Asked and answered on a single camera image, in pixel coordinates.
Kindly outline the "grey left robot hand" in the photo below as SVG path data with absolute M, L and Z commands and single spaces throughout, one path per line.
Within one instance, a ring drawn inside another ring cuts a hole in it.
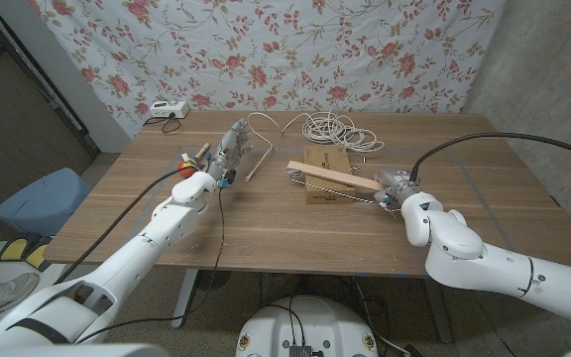
M 235 169 L 241 158 L 253 149 L 246 145 L 248 140 L 249 123 L 246 118 L 241 118 L 222 136 L 207 173 L 219 179 Z

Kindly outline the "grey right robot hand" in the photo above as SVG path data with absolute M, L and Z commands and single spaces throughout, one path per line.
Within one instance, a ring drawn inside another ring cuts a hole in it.
M 374 194 L 378 203 L 401 206 L 410 196 L 420 193 L 421 188 L 415 181 L 409 179 L 410 172 L 393 169 L 380 169 L 374 175 L 374 180 L 383 188 Z

